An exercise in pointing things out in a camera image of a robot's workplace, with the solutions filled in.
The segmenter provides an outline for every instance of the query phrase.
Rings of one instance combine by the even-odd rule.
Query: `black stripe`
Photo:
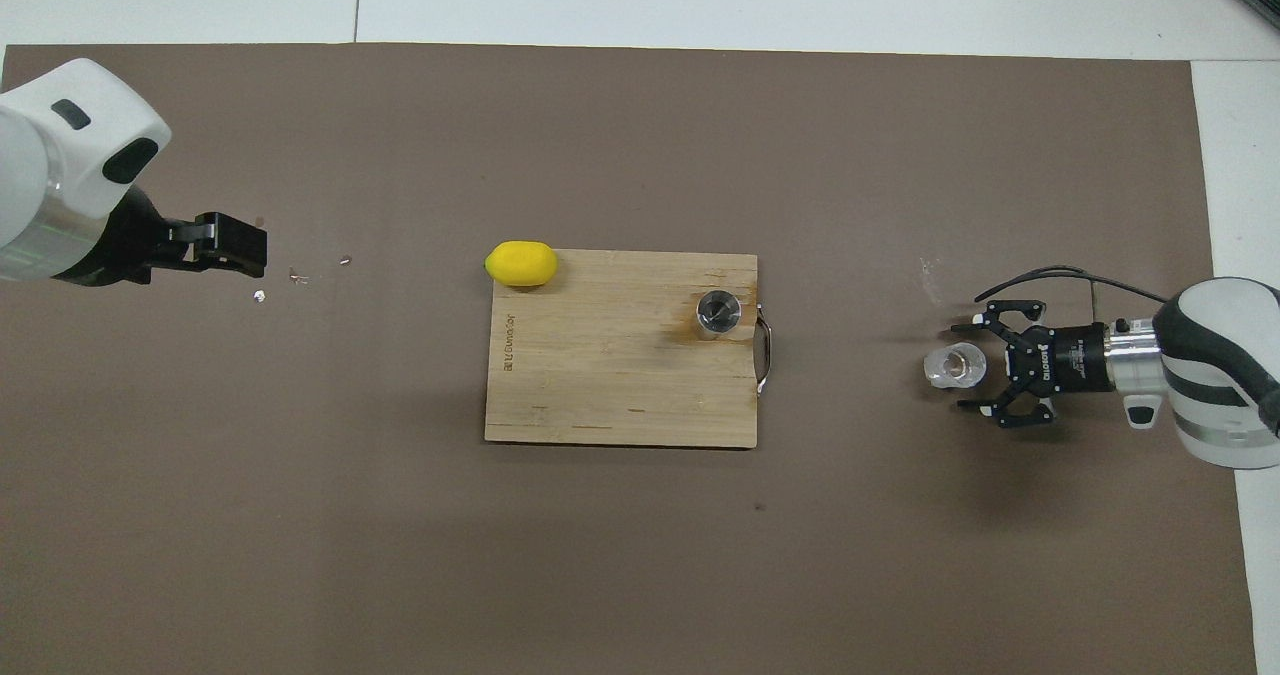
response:
[[[1169,368],[1165,368],[1165,379],[1169,380],[1169,387],[1174,388],[1174,392],[1199,402],[1207,402],[1208,405],[1230,405],[1234,407],[1244,407],[1248,405],[1248,402],[1244,402],[1244,398],[1240,397],[1240,393],[1235,392],[1234,388],[1196,383],[1178,375]]]

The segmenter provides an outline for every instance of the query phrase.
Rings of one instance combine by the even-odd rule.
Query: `wood grain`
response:
[[[494,283],[485,439],[755,447],[756,257],[557,250],[538,288]],[[710,289],[740,324],[698,337]]]

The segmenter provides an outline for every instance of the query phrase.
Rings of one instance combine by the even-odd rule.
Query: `transparent plastic cup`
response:
[[[987,374],[987,356],[974,343],[957,342],[924,356],[924,377],[936,388],[972,388]]]

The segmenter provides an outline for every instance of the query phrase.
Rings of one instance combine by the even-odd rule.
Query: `tabletop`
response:
[[[1217,274],[1280,283],[1280,31],[1239,0],[0,0],[0,46],[476,42],[1190,60]],[[1280,675],[1280,469],[1238,473]]]

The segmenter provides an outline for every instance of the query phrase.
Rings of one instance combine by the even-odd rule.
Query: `scratch mark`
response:
[[[929,302],[934,306],[942,305],[942,292],[938,289],[937,279],[933,277],[933,269],[941,264],[941,257],[934,261],[920,257],[920,287],[924,288],[924,295],[929,297]]]

